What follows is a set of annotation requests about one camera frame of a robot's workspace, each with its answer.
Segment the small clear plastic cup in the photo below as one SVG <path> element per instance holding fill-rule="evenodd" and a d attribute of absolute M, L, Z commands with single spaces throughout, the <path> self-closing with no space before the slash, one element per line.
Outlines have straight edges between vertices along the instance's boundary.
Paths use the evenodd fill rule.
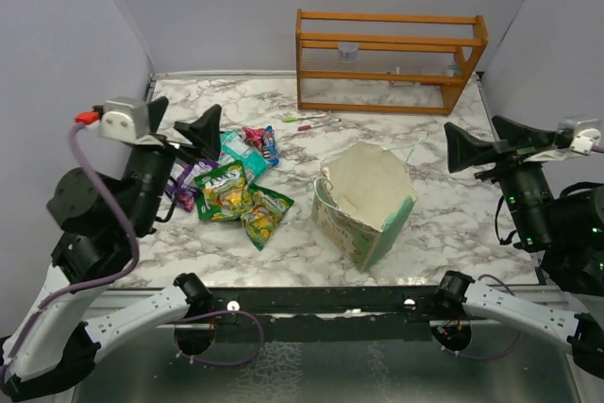
<path fill-rule="evenodd" d="M 350 63 L 357 59 L 359 45 L 355 42 L 340 42 L 338 44 L 339 59 L 342 62 Z"/>

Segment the aluminium frame rail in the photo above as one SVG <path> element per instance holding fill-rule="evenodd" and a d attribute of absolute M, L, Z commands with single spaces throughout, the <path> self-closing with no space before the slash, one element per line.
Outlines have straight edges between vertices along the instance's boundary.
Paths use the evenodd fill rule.
<path fill-rule="evenodd" d="M 214 287 L 210 291 L 219 310 L 235 301 L 240 310 L 265 316 L 403 313 L 412 320 L 443 319 L 431 302 L 436 286 Z M 112 314 L 158 292 L 159 288 L 109 289 L 92 302 L 84 318 Z M 568 307 L 565 296 L 552 286 L 512 285 L 512 292 L 515 297 L 554 309 Z"/>

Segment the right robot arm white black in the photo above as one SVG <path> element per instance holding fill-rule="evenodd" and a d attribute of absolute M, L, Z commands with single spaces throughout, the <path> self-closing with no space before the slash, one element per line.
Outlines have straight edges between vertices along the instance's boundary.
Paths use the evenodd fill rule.
<path fill-rule="evenodd" d="M 546 162 L 602 152 L 598 120 L 565 120 L 554 130 L 492 119 L 497 141 L 483 141 L 445 124 L 450 173 L 478 167 L 478 180 L 498 184 L 518 237 L 515 248 L 539 253 L 541 269 L 585 307 L 584 313 L 550 309 L 502 293 L 460 272 L 445 273 L 433 296 L 445 319 L 462 315 L 496 320 L 540 336 L 572 356 L 583 371 L 603 376 L 603 186 L 579 182 L 554 196 Z"/>

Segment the green yellow snack packet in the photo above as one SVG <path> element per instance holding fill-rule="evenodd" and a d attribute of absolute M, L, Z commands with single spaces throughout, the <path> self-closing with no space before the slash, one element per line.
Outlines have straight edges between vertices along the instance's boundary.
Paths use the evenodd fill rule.
<path fill-rule="evenodd" d="M 243 163 L 234 160 L 193 179 L 200 194 L 196 200 L 202 221 L 238 220 L 251 204 Z"/>

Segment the teal snack packet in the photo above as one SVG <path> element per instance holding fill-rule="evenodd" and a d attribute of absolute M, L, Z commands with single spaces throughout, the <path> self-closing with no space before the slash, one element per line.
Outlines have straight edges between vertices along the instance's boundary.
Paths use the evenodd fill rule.
<path fill-rule="evenodd" d="M 223 166 L 234 160 L 242 162 L 248 183 L 254 183 L 273 167 L 273 164 L 258 149 L 247 144 L 239 133 L 226 131 L 221 134 L 218 163 Z"/>

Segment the orange wooden rack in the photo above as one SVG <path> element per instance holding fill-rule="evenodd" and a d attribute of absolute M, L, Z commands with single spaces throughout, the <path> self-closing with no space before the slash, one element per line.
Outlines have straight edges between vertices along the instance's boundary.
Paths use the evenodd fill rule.
<path fill-rule="evenodd" d="M 384 33 L 309 31 L 311 22 L 370 25 L 466 27 L 469 36 L 412 36 Z M 297 107 L 301 110 L 352 111 L 362 113 L 450 115 L 489 43 L 481 15 L 434 16 L 351 12 L 320 12 L 299 9 L 295 22 L 295 76 Z M 338 44 L 359 45 L 357 59 L 339 59 Z M 303 94 L 308 81 L 381 82 L 436 87 L 437 106 L 405 106 L 311 100 Z"/>

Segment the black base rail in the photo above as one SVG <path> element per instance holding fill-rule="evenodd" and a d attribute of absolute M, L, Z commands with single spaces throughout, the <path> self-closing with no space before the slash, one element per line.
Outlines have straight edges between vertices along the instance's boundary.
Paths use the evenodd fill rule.
<path fill-rule="evenodd" d="M 210 315 L 210 329 L 195 327 L 195 338 L 217 343 L 326 343 L 345 341 L 428 341 L 431 322 L 472 320 L 461 307 L 438 299 L 435 286 L 228 287 L 208 288 L 193 273 L 174 284 L 191 303 L 189 316 Z"/>

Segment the green capped marker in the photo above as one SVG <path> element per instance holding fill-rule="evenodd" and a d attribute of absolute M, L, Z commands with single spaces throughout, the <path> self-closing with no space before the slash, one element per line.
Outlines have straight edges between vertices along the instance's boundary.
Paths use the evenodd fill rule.
<path fill-rule="evenodd" d="M 313 115 L 298 115 L 298 116 L 286 116 L 282 117 L 281 121 L 283 123 L 294 123 L 294 122 L 303 122 L 308 120 L 322 119 L 326 118 L 327 114 L 313 114 Z"/>

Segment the blue m&m snack packet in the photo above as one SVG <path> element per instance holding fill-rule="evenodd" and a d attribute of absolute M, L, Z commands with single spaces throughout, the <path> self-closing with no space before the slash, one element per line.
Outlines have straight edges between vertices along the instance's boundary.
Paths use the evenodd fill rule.
<path fill-rule="evenodd" d="M 279 164 L 275 131 L 272 126 L 266 127 L 261 134 L 261 153 L 272 166 Z"/>

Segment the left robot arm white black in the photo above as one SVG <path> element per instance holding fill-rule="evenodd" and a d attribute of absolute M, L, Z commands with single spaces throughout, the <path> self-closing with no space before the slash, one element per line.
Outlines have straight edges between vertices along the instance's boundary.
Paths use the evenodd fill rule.
<path fill-rule="evenodd" d="M 191 123 L 177 123 L 181 142 L 159 134 L 167 108 L 165 97 L 119 97 L 76 116 L 68 142 L 77 167 L 62 177 L 47 204 L 62 234 L 25 320 L 1 342 L 1 390 L 12 401 L 66 391 L 138 334 L 166 323 L 198 322 L 210 311 L 210 290 L 197 275 L 183 273 L 139 303 L 96 319 L 86 315 L 99 295 L 136 268 L 139 241 L 159 221 L 174 163 L 219 156 L 219 106 Z M 93 169 L 77 142 L 87 129 L 129 147 L 121 177 Z"/>

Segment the red snack packet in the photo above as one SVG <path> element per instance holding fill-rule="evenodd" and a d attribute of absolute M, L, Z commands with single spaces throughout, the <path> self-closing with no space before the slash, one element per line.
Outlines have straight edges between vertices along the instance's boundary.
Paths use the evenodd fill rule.
<path fill-rule="evenodd" d="M 242 131 L 244 134 L 244 137 L 243 137 L 244 142 L 250 146 L 254 146 L 261 153 L 263 153 L 264 152 L 263 134 L 264 134 L 265 129 L 264 128 L 251 128 L 251 127 L 245 126 L 242 128 Z"/>

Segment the green paper bag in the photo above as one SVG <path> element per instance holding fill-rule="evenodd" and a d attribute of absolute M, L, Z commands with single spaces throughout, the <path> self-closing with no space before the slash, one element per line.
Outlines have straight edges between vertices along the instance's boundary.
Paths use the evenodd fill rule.
<path fill-rule="evenodd" d="M 392 249 L 418 199 L 395 150 L 357 141 L 325 158 L 312 182 L 312 220 L 361 273 Z"/>

